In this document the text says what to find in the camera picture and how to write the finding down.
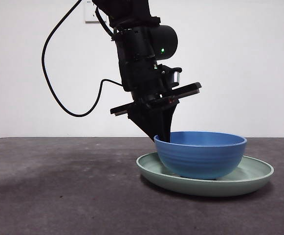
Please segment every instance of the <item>gray carpet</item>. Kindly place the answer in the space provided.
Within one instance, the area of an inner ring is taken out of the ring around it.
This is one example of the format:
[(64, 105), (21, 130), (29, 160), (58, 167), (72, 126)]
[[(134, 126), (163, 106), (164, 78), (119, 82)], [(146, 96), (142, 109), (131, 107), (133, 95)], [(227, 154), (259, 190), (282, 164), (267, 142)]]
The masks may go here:
[(284, 235), (284, 139), (249, 138), (262, 189), (206, 198), (161, 189), (135, 160), (148, 138), (0, 139), (0, 235)]

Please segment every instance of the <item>black cable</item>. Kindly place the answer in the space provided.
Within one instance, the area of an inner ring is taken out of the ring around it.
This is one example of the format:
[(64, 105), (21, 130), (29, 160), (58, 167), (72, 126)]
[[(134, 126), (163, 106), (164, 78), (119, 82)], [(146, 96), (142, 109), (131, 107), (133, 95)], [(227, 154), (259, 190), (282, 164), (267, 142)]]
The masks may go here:
[(50, 91), (52, 92), (55, 100), (57, 101), (57, 103), (59, 104), (59, 106), (68, 114), (74, 116), (74, 117), (78, 117), (78, 118), (81, 118), (81, 117), (85, 117), (86, 115), (88, 115), (89, 113), (91, 113), (94, 108), (96, 107), (98, 101), (99, 101), (99, 98), (101, 96), (101, 92), (102, 92), (102, 87), (103, 87), (103, 82), (111, 82), (113, 84), (116, 84), (116, 85), (119, 85), (119, 86), (122, 86), (120, 83), (117, 83), (115, 81), (112, 81), (112, 80), (109, 80), (109, 79), (103, 79), (100, 83), (100, 87), (99, 87), (99, 92), (98, 92), (98, 95), (97, 95), (97, 98), (96, 98), (96, 101), (94, 103), (94, 105), (91, 107), (90, 110), (88, 110), (86, 113), (84, 114), (74, 114), (72, 112), (70, 112), (61, 102), (60, 100), (58, 99), (58, 97), (56, 96), (50, 82), (49, 82), (49, 78), (48, 78), (48, 75), (47, 75), (47, 72), (46, 72), (46, 68), (45, 68), (45, 52), (46, 52), (46, 48), (47, 48), (47, 45), (50, 41), (50, 39), (52, 38), (52, 36), (54, 35), (54, 33), (56, 32), (56, 30), (59, 28), (59, 26), (65, 21), (65, 19), (73, 12), (73, 10), (82, 2), (82, 0), (78, 0), (74, 6), (64, 15), (64, 17), (58, 22), (58, 24), (55, 26), (55, 28), (51, 31), (50, 35), (48, 36), (48, 38), (46, 39), (46, 42), (44, 44), (44, 47), (43, 47), (43, 51), (42, 51), (42, 68), (43, 68), (43, 72), (44, 72), (44, 76), (45, 76), (45, 79), (46, 79), (46, 82), (48, 84), (48, 87), (50, 89)]
[(96, 14), (96, 17), (99, 21), (99, 23), (101, 23), (102, 27), (104, 28), (104, 30), (106, 31), (107, 34), (109, 34), (109, 36), (113, 37), (113, 33), (112, 31), (108, 28), (108, 26), (105, 24), (103, 18), (101, 17), (101, 14), (99, 14), (99, 10), (98, 10), (98, 7), (96, 8), (95, 10), (95, 14)]

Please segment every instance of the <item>bowl rim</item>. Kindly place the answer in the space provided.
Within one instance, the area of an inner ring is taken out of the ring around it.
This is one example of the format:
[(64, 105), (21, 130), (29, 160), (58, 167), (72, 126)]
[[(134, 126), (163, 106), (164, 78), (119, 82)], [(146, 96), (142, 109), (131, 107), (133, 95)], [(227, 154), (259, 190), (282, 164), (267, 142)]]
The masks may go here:
[(213, 131), (173, 131), (171, 133), (182, 133), (182, 132), (195, 132), (195, 133), (200, 132), (200, 133), (225, 134), (225, 135), (240, 137), (240, 138), (243, 139), (243, 142), (233, 143), (233, 144), (226, 144), (226, 145), (198, 145), (198, 144), (180, 144), (180, 143), (164, 142), (164, 141), (161, 141), (158, 138), (158, 135), (155, 135), (153, 139), (154, 139), (155, 143), (159, 142), (159, 143), (167, 144), (167, 145), (186, 146), (186, 147), (207, 147), (207, 148), (210, 148), (210, 147), (219, 147), (219, 148), (221, 148), (221, 147), (229, 147), (229, 146), (238, 146), (238, 145), (243, 145), (243, 144), (247, 143), (247, 139), (245, 137), (234, 135), (234, 134), (230, 134), (230, 133), (225, 133), (225, 132), (213, 132)]

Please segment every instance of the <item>electrical socket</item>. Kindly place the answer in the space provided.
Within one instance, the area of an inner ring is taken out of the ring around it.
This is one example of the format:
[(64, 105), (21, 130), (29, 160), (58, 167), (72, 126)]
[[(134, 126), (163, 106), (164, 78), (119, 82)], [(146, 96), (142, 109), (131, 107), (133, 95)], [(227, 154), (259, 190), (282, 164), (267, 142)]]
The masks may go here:
[[(99, 23), (98, 18), (95, 14), (96, 5), (91, 0), (84, 1), (84, 18), (85, 23)], [(107, 15), (99, 11), (100, 15), (102, 16), (103, 20), (107, 22)]]

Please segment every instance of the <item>plate rim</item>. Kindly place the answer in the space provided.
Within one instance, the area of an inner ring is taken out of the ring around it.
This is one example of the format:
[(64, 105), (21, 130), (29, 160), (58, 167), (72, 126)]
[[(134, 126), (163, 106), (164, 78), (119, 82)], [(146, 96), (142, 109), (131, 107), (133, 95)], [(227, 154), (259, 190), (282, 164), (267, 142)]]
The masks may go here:
[(249, 158), (249, 159), (252, 159), (252, 160), (255, 160), (257, 162), (261, 162), (265, 165), (267, 165), (269, 168), (270, 168), (270, 172), (268, 174), (265, 174), (264, 176), (260, 176), (260, 177), (256, 177), (256, 178), (252, 178), (252, 179), (246, 179), (246, 180), (201, 180), (201, 179), (191, 179), (191, 178), (184, 178), (184, 177), (178, 177), (178, 176), (173, 176), (173, 175), (166, 175), (166, 174), (162, 174), (162, 173), (157, 173), (157, 172), (153, 172), (151, 170), (148, 170), (147, 168), (143, 167), (139, 161), (150, 155), (150, 154), (154, 154), (154, 153), (157, 153), (157, 152), (152, 152), (152, 153), (147, 153), (147, 154), (144, 154), (140, 157), (138, 157), (136, 159), (136, 164), (138, 165), (139, 168), (149, 172), (149, 173), (152, 173), (152, 174), (156, 174), (156, 175), (160, 175), (160, 176), (163, 176), (163, 177), (168, 177), (168, 178), (173, 178), (173, 179), (179, 179), (179, 180), (184, 180), (184, 181), (193, 181), (193, 182), (207, 182), (207, 183), (239, 183), (239, 182), (249, 182), (249, 181), (257, 181), (257, 180), (261, 180), (261, 179), (265, 179), (265, 178), (268, 178), (270, 177), (273, 173), (274, 173), (274, 168), (272, 165), (270, 165), (269, 163), (263, 161), (263, 160), (260, 160), (260, 159), (256, 159), (256, 158), (252, 158), (252, 157), (249, 157), (249, 156), (246, 156), (246, 155), (243, 155), (243, 158)]

